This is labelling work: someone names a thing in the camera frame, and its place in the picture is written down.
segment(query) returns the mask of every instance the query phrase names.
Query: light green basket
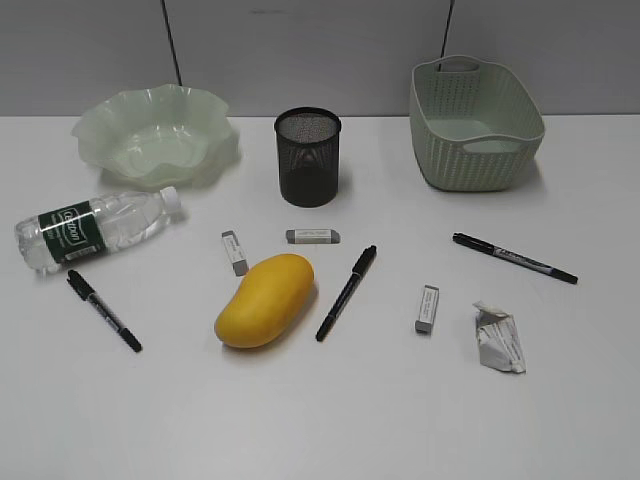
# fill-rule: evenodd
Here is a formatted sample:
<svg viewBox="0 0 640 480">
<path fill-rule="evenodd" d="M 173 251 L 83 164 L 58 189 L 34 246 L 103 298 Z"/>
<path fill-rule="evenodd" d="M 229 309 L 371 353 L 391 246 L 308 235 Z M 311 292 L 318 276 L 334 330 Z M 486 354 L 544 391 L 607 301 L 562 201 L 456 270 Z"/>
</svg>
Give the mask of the light green basket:
<svg viewBox="0 0 640 480">
<path fill-rule="evenodd" d="M 422 175 L 442 190 L 509 188 L 544 136 L 538 108 L 507 67 L 461 55 L 413 69 L 410 116 Z"/>
</svg>

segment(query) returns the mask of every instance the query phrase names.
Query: water bottle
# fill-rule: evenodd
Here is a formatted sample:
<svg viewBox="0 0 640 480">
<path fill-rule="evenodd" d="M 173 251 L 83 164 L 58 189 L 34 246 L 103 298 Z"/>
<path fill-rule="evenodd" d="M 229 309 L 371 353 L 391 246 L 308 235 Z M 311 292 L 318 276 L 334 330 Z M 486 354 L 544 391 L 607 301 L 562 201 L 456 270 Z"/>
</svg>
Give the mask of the water bottle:
<svg viewBox="0 0 640 480">
<path fill-rule="evenodd" d="M 106 195 L 28 218 L 16 225 L 16 240 L 29 267 L 53 273 L 76 258 L 140 243 L 179 210 L 173 187 Z"/>
</svg>

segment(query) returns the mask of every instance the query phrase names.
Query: crumpled paper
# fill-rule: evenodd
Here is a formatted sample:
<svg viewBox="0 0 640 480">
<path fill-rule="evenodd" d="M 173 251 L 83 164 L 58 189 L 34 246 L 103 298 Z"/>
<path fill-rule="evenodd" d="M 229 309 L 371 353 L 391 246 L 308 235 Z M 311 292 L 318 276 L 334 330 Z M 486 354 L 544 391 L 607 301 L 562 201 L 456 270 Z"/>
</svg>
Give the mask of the crumpled paper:
<svg viewBox="0 0 640 480">
<path fill-rule="evenodd" d="M 482 302 L 473 304 L 476 316 L 476 339 L 480 363 L 502 372 L 527 370 L 513 315 Z"/>
</svg>

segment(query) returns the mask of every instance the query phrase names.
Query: mesh cup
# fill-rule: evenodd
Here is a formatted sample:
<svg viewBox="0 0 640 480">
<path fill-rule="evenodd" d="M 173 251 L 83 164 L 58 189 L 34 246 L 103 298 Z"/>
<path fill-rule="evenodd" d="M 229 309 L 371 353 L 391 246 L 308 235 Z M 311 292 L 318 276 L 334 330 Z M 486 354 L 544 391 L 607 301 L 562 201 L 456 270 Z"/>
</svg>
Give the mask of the mesh cup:
<svg viewBox="0 0 640 480">
<path fill-rule="evenodd" d="M 321 108 L 300 107 L 275 122 L 280 193 L 299 207 L 318 207 L 338 192 L 338 150 L 342 123 Z"/>
</svg>

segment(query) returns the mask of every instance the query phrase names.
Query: yellow mango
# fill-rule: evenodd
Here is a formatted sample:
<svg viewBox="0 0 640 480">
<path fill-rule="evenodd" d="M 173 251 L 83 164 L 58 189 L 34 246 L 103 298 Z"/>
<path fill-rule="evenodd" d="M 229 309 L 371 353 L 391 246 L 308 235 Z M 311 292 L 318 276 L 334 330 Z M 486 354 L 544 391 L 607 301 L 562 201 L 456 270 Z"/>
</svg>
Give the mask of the yellow mango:
<svg viewBox="0 0 640 480">
<path fill-rule="evenodd" d="M 306 258 L 285 253 L 251 268 L 218 316 L 216 335 L 230 347 L 252 348 L 280 335 L 304 305 L 313 285 Z"/>
</svg>

